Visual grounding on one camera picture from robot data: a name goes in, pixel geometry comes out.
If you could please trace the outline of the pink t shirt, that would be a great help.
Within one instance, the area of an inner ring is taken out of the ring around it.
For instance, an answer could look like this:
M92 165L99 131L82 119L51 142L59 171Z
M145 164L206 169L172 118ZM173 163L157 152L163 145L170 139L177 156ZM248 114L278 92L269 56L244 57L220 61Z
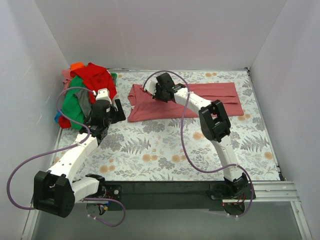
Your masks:
M229 117L243 116L244 111L233 82L227 83L192 83L190 90L198 96L211 102L220 100ZM184 106L172 101L163 102L153 99L144 92L142 86L133 84L128 94L128 100L133 109L128 116L129 122L147 120L176 119L181 118Z

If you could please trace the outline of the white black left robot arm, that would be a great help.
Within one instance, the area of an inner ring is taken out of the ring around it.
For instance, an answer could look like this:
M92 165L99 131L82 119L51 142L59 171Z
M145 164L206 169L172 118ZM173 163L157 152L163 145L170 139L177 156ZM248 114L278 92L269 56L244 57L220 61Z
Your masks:
M87 174L81 180L75 175L87 157L98 148L107 136L111 124L126 120L119 99L114 103L97 100L85 126L75 139L75 147L47 171L39 171L34 177L33 207L62 218L67 217L77 201L86 197L101 200L106 196L104 177Z

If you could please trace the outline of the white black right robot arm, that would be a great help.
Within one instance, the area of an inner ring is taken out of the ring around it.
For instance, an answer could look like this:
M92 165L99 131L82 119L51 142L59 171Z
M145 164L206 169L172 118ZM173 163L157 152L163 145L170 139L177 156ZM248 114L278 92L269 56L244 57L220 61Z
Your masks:
M213 174L222 171L225 185L225 196L232 199L244 198L250 177L239 165L231 142L231 122L220 100L210 101L191 91L189 84L177 73L163 70L158 72L156 82L147 79L143 90L156 100L174 102L183 106L180 121L180 139L182 149L189 164L198 172ZM202 170L194 165L188 156L184 141L184 119L187 110L199 117L200 128L204 137L209 140L219 157L221 167L215 170Z

